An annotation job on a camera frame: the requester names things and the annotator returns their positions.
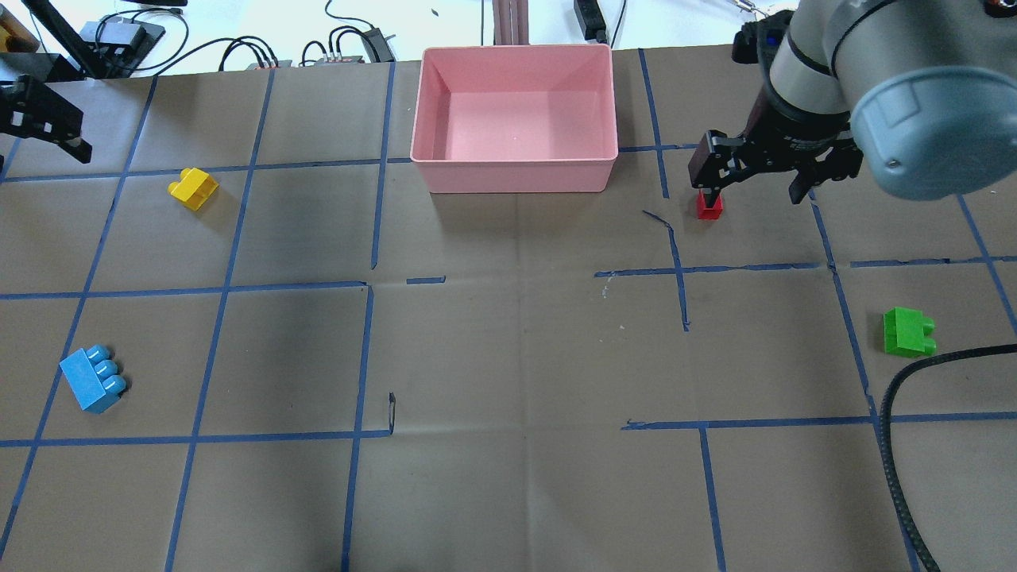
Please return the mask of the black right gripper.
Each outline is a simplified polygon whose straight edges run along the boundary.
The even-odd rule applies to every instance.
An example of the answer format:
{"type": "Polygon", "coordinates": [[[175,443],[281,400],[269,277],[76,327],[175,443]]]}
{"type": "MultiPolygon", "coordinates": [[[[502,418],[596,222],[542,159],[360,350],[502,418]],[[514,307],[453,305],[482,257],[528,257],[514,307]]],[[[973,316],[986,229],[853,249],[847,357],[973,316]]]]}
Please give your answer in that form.
{"type": "Polygon", "coordinates": [[[762,173],[795,170],[788,188],[792,205],[827,180],[853,179],[860,174],[862,152],[849,133],[846,111],[816,113],[786,102],[775,88],[765,85],[749,112],[747,125],[736,137],[707,130],[689,163],[690,184],[699,191],[719,193],[762,173]]]}

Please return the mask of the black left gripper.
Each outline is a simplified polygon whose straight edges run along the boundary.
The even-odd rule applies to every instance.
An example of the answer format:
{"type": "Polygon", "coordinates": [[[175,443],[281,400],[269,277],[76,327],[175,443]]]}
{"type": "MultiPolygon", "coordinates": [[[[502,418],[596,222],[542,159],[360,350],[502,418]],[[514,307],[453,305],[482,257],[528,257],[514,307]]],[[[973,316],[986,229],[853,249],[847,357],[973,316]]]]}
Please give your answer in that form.
{"type": "Polygon", "coordinates": [[[62,150],[87,165],[92,145],[81,137],[83,112],[61,94],[29,75],[1,87],[2,131],[21,138],[62,145],[62,150]]]}

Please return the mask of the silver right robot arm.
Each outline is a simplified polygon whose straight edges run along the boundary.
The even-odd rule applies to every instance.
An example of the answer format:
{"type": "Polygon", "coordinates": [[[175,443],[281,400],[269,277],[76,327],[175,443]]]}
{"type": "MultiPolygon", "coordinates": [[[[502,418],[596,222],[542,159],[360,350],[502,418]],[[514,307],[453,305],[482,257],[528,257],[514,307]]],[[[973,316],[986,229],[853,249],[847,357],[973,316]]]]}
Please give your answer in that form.
{"type": "Polygon", "coordinates": [[[744,23],[734,62],[762,85],[738,135],[709,130],[689,163],[703,207],[793,172],[798,205],[868,166],[896,198],[981,191],[1015,173],[1013,1],[800,1],[744,23]]]}

